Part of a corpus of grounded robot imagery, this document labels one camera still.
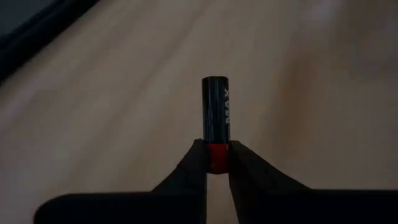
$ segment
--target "black object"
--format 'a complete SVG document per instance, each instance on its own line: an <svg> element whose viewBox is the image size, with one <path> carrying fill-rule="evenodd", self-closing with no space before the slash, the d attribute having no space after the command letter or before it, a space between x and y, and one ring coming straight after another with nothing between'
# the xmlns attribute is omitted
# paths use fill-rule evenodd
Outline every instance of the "black object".
<svg viewBox="0 0 398 224"><path fill-rule="evenodd" d="M325 218L397 221L397 191L312 190L237 141L230 143L228 160L239 223ZM197 139L153 191L61 196L42 205L34 223L205 223L207 165L208 151L203 140Z"/></svg>
<svg viewBox="0 0 398 224"><path fill-rule="evenodd" d="M0 83L99 0L0 0Z"/></svg>
<svg viewBox="0 0 398 224"><path fill-rule="evenodd" d="M208 144L229 142L229 87L226 77L202 81L203 140Z"/></svg>

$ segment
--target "blurred background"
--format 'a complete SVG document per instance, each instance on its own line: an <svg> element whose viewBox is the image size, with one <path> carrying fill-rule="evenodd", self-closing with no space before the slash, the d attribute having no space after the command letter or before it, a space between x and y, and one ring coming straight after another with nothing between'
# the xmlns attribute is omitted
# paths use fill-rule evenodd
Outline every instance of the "blurred background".
<svg viewBox="0 0 398 224"><path fill-rule="evenodd" d="M151 190L202 138L210 75L229 78L231 138L276 168L311 188L398 188L395 0L93 1L11 67L20 23L3 12L35 4L19 2L0 1L0 223L69 192ZM228 176L209 175L220 222L237 223Z"/></svg>

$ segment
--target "dark edge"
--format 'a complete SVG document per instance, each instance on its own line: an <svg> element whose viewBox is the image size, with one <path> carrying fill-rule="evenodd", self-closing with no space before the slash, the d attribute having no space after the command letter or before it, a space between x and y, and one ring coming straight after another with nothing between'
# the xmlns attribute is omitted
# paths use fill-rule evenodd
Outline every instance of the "dark edge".
<svg viewBox="0 0 398 224"><path fill-rule="evenodd" d="M61 0L53 3L2 40L0 85L98 1Z"/></svg>

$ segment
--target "wooden floor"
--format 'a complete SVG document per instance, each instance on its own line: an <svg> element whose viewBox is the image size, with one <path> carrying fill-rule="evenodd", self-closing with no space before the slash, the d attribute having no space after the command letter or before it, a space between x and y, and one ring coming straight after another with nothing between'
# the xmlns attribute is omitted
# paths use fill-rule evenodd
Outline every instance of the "wooden floor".
<svg viewBox="0 0 398 224"><path fill-rule="evenodd" d="M150 190L229 77L231 137L313 188L398 188L398 6L103 0L0 88L0 223L67 192ZM208 177L208 223L236 223Z"/></svg>

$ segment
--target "battery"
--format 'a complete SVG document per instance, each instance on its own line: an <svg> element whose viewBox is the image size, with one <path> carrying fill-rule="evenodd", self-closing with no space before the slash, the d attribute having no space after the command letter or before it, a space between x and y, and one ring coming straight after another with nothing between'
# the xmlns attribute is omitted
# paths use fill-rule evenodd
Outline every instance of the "battery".
<svg viewBox="0 0 398 224"><path fill-rule="evenodd" d="M226 77L206 77L202 80L203 140L210 157L209 173L228 172L229 86Z"/></svg>

